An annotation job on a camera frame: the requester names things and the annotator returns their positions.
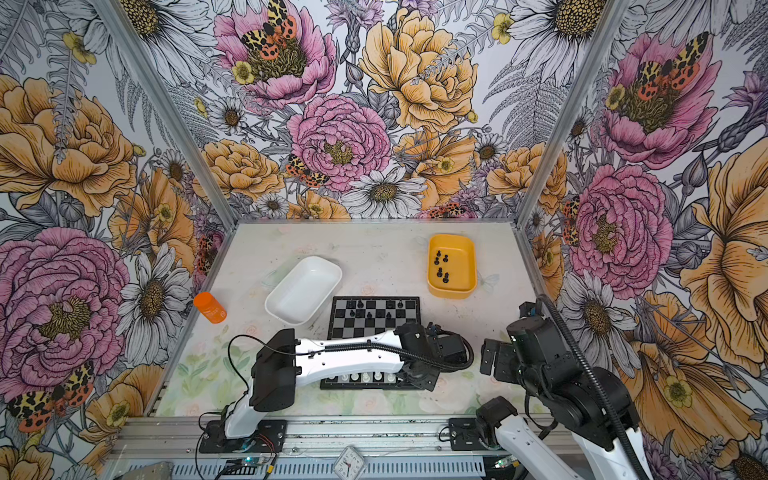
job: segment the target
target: white container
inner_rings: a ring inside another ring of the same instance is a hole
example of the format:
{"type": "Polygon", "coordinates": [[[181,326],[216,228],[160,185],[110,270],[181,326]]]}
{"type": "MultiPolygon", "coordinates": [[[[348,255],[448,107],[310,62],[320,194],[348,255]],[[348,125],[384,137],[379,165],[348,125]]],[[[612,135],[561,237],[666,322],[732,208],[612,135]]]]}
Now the white container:
{"type": "Polygon", "coordinates": [[[341,280],[341,268],[320,257],[301,260],[264,302],[266,312],[288,326],[315,318],[341,280]]]}

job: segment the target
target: yellow tray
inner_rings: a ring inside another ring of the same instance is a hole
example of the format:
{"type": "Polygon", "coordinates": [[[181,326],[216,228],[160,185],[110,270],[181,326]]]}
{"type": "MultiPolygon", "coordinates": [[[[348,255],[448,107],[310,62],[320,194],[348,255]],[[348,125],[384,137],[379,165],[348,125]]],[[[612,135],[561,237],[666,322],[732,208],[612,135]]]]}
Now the yellow tray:
{"type": "Polygon", "coordinates": [[[475,244],[461,235],[435,235],[429,239],[427,263],[427,284],[434,296],[461,300],[467,298],[477,287],[478,277],[475,266],[475,244]],[[435,258],[440,252],[439,264],[435,258]],[[449,282],[443,283],[444,276],[437,276],[442,268],[443,275],[449,273],[449,282]]]}

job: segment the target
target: floral wallpaper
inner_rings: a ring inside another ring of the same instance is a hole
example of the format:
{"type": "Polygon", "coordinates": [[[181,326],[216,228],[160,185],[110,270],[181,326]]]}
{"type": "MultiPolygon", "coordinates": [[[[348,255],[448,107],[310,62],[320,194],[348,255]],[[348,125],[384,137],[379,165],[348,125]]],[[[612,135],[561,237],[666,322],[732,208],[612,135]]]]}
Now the floral wallpaper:
{"type": "Polygon", "coordinates": [[[631,7],[525,229],[657,479],[768,478],[768,2],[631,7]]]}
{"type": "MultiPolygon", "coordinates": [[[[88,0],[66,3],[120,78],[88,0]]],[[[122,1],[247,220],[513,218],[604,4],[122,1]]]]}
{"type": "Polygon", "coordinates": [[[93,480],[225,232],[94,11],[0,5],[0,476],[93,480]]]}

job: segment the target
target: orange bottle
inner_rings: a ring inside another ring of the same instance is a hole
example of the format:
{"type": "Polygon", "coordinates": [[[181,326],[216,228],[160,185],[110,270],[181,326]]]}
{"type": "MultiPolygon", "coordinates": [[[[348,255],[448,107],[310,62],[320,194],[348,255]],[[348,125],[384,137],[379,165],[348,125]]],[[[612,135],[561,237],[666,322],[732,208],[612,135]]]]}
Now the orange bottle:
{"type": "Polygon", "coordinates": [[[211,323],[221,323],[227,318],[227,311],[210,292],[200,292],[194,297],[194,305],[211,323]]]}

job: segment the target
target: chessboard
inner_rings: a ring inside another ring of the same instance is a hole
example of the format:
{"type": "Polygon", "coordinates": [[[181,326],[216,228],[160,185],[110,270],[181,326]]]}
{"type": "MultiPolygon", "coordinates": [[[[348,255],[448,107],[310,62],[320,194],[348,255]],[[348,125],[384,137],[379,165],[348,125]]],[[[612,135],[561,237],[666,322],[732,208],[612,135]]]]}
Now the chessboard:
{"type": "MultiPolygon", "coordinates": [[[[417,296],[334,296],[328,340],[371,336],[405,322],[421,324],[417,296]]],[[[321,389],[418,390],[393,373],[360,372],[320,380],[321,389]]]]}

